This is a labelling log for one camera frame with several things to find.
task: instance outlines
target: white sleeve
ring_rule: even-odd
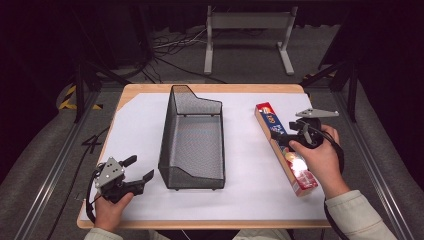
[[[84,240],[123,240],[123,238],[101,228],[92,228]]]
[[[337,226],[351,240],[396,239],[358,190],[331,198],[325,204]]]

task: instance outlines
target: wrist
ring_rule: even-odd
[[[349,186],[347,186],[342,178],[331,179],[321,183],[321,185],[327,199],[337,197],[350,191]]]
[[[95,228],[100,228],[102,230],[114,233],[115,232],[115,227],[109,226],[108,224],[102,224],[102,223],[95,223],[94,224]]]

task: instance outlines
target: cardboard box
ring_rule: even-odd
[[[271,138],[271,131],[287,134],[271,105],[268,102],[257,104],[255,116],[277,155],[296,196],[301,197],[310,193],[318,186],[318,181],[308,171],[305,160],[298,153],[289,152],[286,146],[280,146],[278,141]]]

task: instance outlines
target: black wire mesh basket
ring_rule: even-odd
[[[168,189],[224,188],[221,102],[172,86],[158,168]]]

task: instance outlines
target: wooden table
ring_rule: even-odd
[[[105,161],[103,159],[105,157],[104,155],[110,154],[108,150],[110,150],[111,148],[113,147],[121,148],[119,146],[112,146],[117,143],[115,139],[116,136],[113,136],[113,134],[116,134],[116,131],[118,131],[119,127],[117,123],[119,121],[122,121],[120,118],[122,117],[124,113],[128,112],[127,111],[128,108],[134,104],[134,101],[136,101],[137,98],[144,97],[143,101],[146,103],[146,99],[155,99],[155,96],[158,94],[159,95],[169,94],[171,86],[172,85],[169,85],[169,84],[163,84],[163,85],[162,84],[161,85],[132,84],[132,85],[127,85],[125,87],[122,93],[121,99],[117,105],[117,112],[115,114],[115,118],[113,120],[111,129],[109,130],[106,143],[103,147],[102,153],[99,158],[99,162]],[[303,103],[299,103],[300,105],[302,105],[302,107],[308,106],[308,105],[310,106],[309,100],[304,95],[302,87],[299,85],[294,85],[294,84],[289,84],[289,85],[284,85],[284,84],[189,84],[188,86],[192,89],[192,91],[196,95],[222,93],[222,96],[226,96],[227,99],[228,99],[228,95],[231,95],[231,96],[237,95],[238,97],[260,96],[261,98],[264,98],[264,99],[268,99],[268,96],[270,99],[273,99],[276,96],[279,97],[280,95],[285,96],[283,97],[283,99],[285,99],[286,97],[291,98],[291,97],[297,96],[303,99],[302,100]],[[280,101],[277,101],[277,103],[275,102],[275,100],[273,101],[274,101],[273,102],[274,105],[279,105],[278,102]],[[232,125],[234,123],[229,122],[232,119],[227,119],[228,122],[226,122],[225,116],[227,116],[227,118],[230,117],[231,111],[229,111],[229,109],[225,109],[225,106],[227,106],[227,108],[230,108],[230,109],[234,109],[236,107],[229,106],[231,105],[229,102],[230,102],[229,100],[223,101],[224,136],[228,137],[227,139],[225,139],[227,180],[226,180],[226,186],[224,187],[224,189],[216,190],[216,191],[208,190],[208,192],[205,192],[206,190],[200,190],[200,191],[199,190],[180,190],[178,192],[176,192],[175,190],[168,190],[163,184],[163,180],[161,179],[159,171],[157,170],[157,162],[151,163],[150,160],[147,161],[146,159],[151,159],[152,157],[143,156],[142,154],[140,154],[139,161],[146,160],[146,162],[140,163],[140,166],[142,167],[137,167],[137,166],[133,167],[133,165],[138,164],[138,162],[129,166],[128,169],[126,170],[127,178],[125,181],[134,181],[134,180],[141,179],[142,175],[150,171],[152,166],[155,166],[155,177],[152,179],[151,182],[146,184],[144,194],[134,197],[133,201],[127,207],[127,208],[130,208],[131,204],[134,204],[137,206],[137,207],[135,206],[131,207],[132,210],[128,210],[128,212],[124,212],[123,220],[120,226],[121,228],[159,230],[159,229],[243,229],[243,228],[290,228],[290,229],[293,229],[293,228],[330,227],[329,223],[325,219],[325,215],[322,210],[323,208],[322,204],[324,201],[324,197],[323,197],[324,195],[322,193],[322,189],[319,187],[318,189],[314,190],[312,194],[306,197],[302,197],[302,198],[295,197],[295,194],[293,193],[291,189],[291,186],[287,180],[287,177],[284,175],[283,169],[279,165],[277,158],[275,157],[269,143],[267,142],[265,138],[265,135],[263,134],[259,126],[259,123],[257,122],[256,122],[257,124],[250,123],[251,124],[250,126],[246,125],[246,126],[249,126],[248,127],[249,129],[252,129],[252,130],[247,129],[246,132],[249,132],[249,131],[254,132],[252,134],[255,134],[255,137],[252,141],[254,142],[255,146],[257,145],[257,148],[258,148],[257,150],[259,152],[263,152],[263,154],[265,154],[266,156],[260,155],[261,158],[262,156],[264,156],[263,157],[264,160],[260,159],[260,161],[263,161],[263,163],[261,162],[259,165],[257,165],[257,168],[259,169],[258,172],[253,171],[252,173],[250,173],[249,171],[242,171],[243,178],[247,177],[246,181],[249,181],[250,179],[249,176],[260,179],[262,177],[266,178],[266,177],[269,177],[268,175],[272,175],[273,177],[271,180],[273,180],[274,178],[278,178],[278,180],[276,181],[277,182],[276,184],[266,183],[266,184],[259,184],[260,186],[252,186],[252,187],[250,186],[246,187],[245,185],[243,185],[245,181],[244,180],[240,181],[241,177],[239,174],[241,170],[239,169],[238,166],[242,168],[241,165],[249,165],[249,163],[248,163],[248,160],[246,160],[246,164],[237,163],[238,164],[237,165],[236,161],[240,161],[240,159],[237,160],[237,157],[239,157],[238,155],[243,153],[238,152],[236,154],[234,153],[231,154],[231,151],[234,151],[233,148],[235,148],[235,145],[237,144],[234,144],[234,141],[229,139],[231,138],[230,136],[232,135],[232,131],[234,131],[232,130],[233,128],[231,127],[231,126],[234,126]],[[254,106],[250,106],[250,105],[251,104],[249,104],[249,109],[247,112],[250,112],[250,110],[252,110],[251,115],[252,115],[252,118],[254,118],[253,116]],[[253,120],[250,119],[249,117],[249,120],[246,119],[246,121],[240,121],[240,123],[243,124],[243,122],[245,122],[246,124],[248,124],[247,123],[248,121],[253,121]],[[156,142],[156,144],[152,145],[153,147],[146,146],[146,148],[148,148],[148,150],[150,151],[156,151],[155,153],[156,155],[153,156],[153,159],[155,159],[156,157],[157,157],[156,159],[158,159],[158,155],[157,155],[158,150],[154,150],[153,148],[157,148],[158,143],[160,143],[162,133],[163,133],[163,123],[162,123],[162,129],[155,130],[155,132],[157,133],[157,134],[155,133],[156,135],[160,135],[160,139],[157,139],[157,140],[152,139],[152,141]],[[247,140],[244,140],[244,139],[252,139],[252,137],[246,138],[246,137],[243,137],[243,135],[240,135],[240,137],[241,139],[237,140],[237,142],[241,142],[241,141],[248,142]],[[135,177],[135,179],[131,179],[131,176],[129,177],[129,174],[131,172],[138,172],[138,175],[137,177]],[[228,194],[231,195],[231,191],[240,191],[240,193],[236,194],[236,196],[232,195],[231,197],[229,197]],[[280,218],[280,215],[278,215],[277,218],[274,218],[271,216],[271,218],[274,218],[274,219],[267,219],[268,218],[267,216],[261,216],[262,212],[266,212],[266,208],[267,208],[266,205],[273,206],[274,204],[278,208],[279,204],[277,203],[276,205],[275,202],[272,202],[274,201],[272,199],[271,199],[272,203],[267,203],[266,201],[268,201],[270,198],[269,197],[263,198],[264,195],[266,194],[269,194],[272,199],[274,199],[274,196],[276,200],[281,199],[281,200],[278,200],[278,201],[281,201],[281,205],[294,201],[296,206],[287,206],[280,209],[276,209],[275,211],[281,211],[281,214],[280,214],[281,219],[277,219],[277,218]],[[236,201],[239,201],[239,203],[233,204],[231,203],[232,197],[234,198],[243,197],[243,200],[240,201],[240,199],[236,199]],[[198,199],[195,201],[193,200],[193,202],[190,202],[191,199],[195,199],[195,198],[198,198]],[[263,211],[260,209],[262,208],[261,204],[259,204],[259,207],[258,205],[253,205],[254,206],[253,208],[249,206],[249,202],[254,201],[252,199],[255,199],[255,198],[262,198],[260,201],[263,201],[263,205],[264,205]],[[176,202],[180,201],[180,203],[177,205],[178,207],[173,206],[174,207],[173,210],[169,210],[167,208],[167,205],[169,205],[170,202],[172,205],[172,202],[174,199]],[[208,208],[216,208],[217,209],[216,211],[218,212],[222,211],[222,213],[215,214],[214,212],[215,210],[209,211]],[[312,209],[311,215],[308,215],[309,213],[302,212],[303,209],[308,209],[308,208]],[[290,215],[290,214],[293,215],[293,213],[286,214],[283,212],[293,211],[293,209],[300,209],[297,211],[299,211],[300,213],[299,215],[302,215],[302,216],[300,216],[300,218],[298,219],[291,219],[292,217],[285,218],[285,215]],[[206,213],[204,214],[199,213],[200,214],[199,216],[196,215],[196,212],[202,212],[202,211],[206,211]],[[244,213],[249,213],[249,211],[251,211],[252,213],[256,211],[257,214],[256,213],[253,215],[247,214],[246,216],[244,216]],[[135,212],[142,212],[141,214],[146,214],[146,215],[139,216]],[[232,218],[232,216],[228,214],[229,212],[231,215],[232,215],[231,212],[234,212],[235,217]],[[271,210],[268,209],[268,212],[269,212],[268,215],[272,215],[273,209]],[[88,220],[85,217],[84,204],[81,208],[81,212],[80,212],[80,216],[78,217],[77,224],[80,228],[91,228],[93,226],[90,220]]]

